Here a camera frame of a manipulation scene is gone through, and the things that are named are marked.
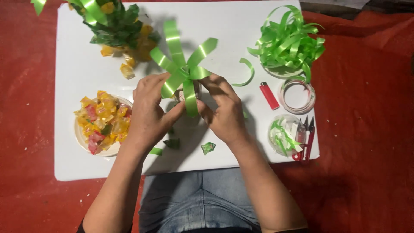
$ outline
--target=white table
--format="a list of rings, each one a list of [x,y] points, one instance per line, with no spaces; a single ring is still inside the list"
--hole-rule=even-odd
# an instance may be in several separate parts
[[[219,40],[217,48],[202,61],[200,66],[224,76],[230,83],[242,83],[250,75],[240,58],[248,59],[256,74],[250,84],[235,87],[236,93],[248,113],[247,126],[259,141],[263,152],[272,163],[293,161],[276,154],[267,142],[267,128],[279,114],[288,114],[280,107],[272,111],[262,95],[259,85],[266,81],[274,95],[283,82],[267,74],[259,60],[250,55],[246,47],[254,47],[260,38],[260,27],[268,13],[282,5],[300,8],[299,1],[241,1],[241,2],[139,2],[141,12],[154,21],[155,29],[162,31],[165,20],[175,19],[181,32],[181,43],[186,59],[208,37]],[[277,11],[271,18],[279,22],[287,8]],[[58,32],[56,46],[55,80],[55,177],[57,180],[81,180],[107,177],[116,157],[92,156],[81,148],[74,135],[73,111],[80,108],[80,99],[85,95],[93,98],[97,90],[122,96],[131,102],[132,90],[146,73],[161,73],[153,63],[142,63],[135,69],[136,77],[125,79],[119,67],[123,58],[102,57],[100,46],[90,44],[93,36],[90,29],[82,24],[81,17],[71,12],[66,4],[58,10]],[[208,92],[202,99],[208,105],[213,102]],[[166,109],[170,99],[161,102]],[[314,111],[308,114],[309,120]],[[144,174],[163,172],[203,170],[237,167],[237,161],[227,146],[209,130],[199,118],[182,117],[174,126],[176,137],[181,140],[181,150],[171,150],[162,142],[157,147],[164,148],[162,156],[148,155],[144,162]],[[216,144],[213,152],[204,155],[200,145],[207,142]],[[318,135],[315,134],[310,158],[319,157]]]

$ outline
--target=jeans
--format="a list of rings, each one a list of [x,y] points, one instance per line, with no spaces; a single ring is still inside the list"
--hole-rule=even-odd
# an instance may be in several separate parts
[[[260,232],[239,168],[147,176],[140,204],[140,233],[235,226]]]

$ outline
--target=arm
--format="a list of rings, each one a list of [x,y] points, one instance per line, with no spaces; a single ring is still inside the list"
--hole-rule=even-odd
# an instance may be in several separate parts
[[[98,196],[83,220],[86,233],[127,232],[137,203],[142,164],[185,109],[184,103],[168,113],[159,106],[161,86],[169,74],[149,75],[134,90],[131,125]]]
[[[198,111],[210,129],[235,155],[262,232],[306,228],[306,219],[298,205],[270,168],[255,139],[247,133],[241,100],[231,85],[215,74],[200,82],[209,90],[219,107],[213,112],[198,100]]]

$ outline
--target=lighter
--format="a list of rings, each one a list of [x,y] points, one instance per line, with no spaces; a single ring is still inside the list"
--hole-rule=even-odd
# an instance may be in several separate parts
[[[262,90],[263,95],[265,96],[272,110],[277,109],[279,107],[279,103],[277,102],[276,98],[274,97],[272,91],[270,90],[266,82],[262,82],[260,84],[260,90]]]

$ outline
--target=green satin ribbon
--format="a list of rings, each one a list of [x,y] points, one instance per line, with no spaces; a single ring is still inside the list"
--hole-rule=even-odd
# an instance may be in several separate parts
[[[244,85],[249,84],[250,81],[253,79],[253,76],[255,75],[255,69],[253,68],[252,63],[250,63],[246,58],[241,58],[239,62],[240,63],[244,63],[244,64],[246,64],[249,67],[249,69],[250,69],[250,78],[249,78],[249,80],[247,80],[244,83],[240,83],[240,84],[232,83],[231,85],[233,85],[235,87],[242,87]]]
[[[289,79],[311,81],[312,62],[320,57],[325,48],[323,38],[311,38],[308,34],[316,34],[318,29],[312,25],[304,24],[303,16],[299,9],[292,5],[285,5],[290,11],[286,12],[280,24],[269,21],[269,17],[280,7],[277,7],[267,16],[263,27],[260,28],[262,37],[257,40],[258,49],[247,48],[249,53],[258,55],[260,62],[266,68],[286,66],[294,70],[302,69],[306,78],[295,75]]]
[[[153,147],[149,153],[153,155],[162,155],[162,149]]]
[[[36,10],[36,14],[39,16],[43,10],[47,0],[31,0],[30,3],[34,4],[34,9]],[[101,7],[95,0],[67,0],[69,4],[73,3],[78,5],[82,9],[85,9],[85,21],[95,26],[96,23],[103,24],[105,26],[108,25],[108,21],[106,18],[105,13],[101,11]]]
[[[176,22],[166,21],[164,23],[164,33],[168,48],[171,53],[172,61],[156,47],[151,50],[152,59],[164,70],[171,74],[170,78],[161,88],[162,98],[170,98],[174,92],[183,84],[184,100],[187,115],[195,117],[198,115],[197,102],[195,98],[194,82],[209,76],[211,73],[203,67],[197,66],[211,51],[217,47],[216,38],[208,38],[191,54],[187,63],[185,62],[183,50],[181,48],[180,34],[178,33]]]
[[[291,148],[295,148],[295,145],[300,145],[300,142],[295,141],[292,138],[292,135],[286,132],[286,130],[283,128],[282,124],[283,119],[278,119],[272,123],[272,126],[270,127],[270,130],[276,128],[282,133],[282,137],[278,137],[277,135],[274,136],[274,141],[276,144],[282,149],[285,156],[287,156],[286,148],[283,146],[282,140],[286,140],[287,143],[289,143]]]

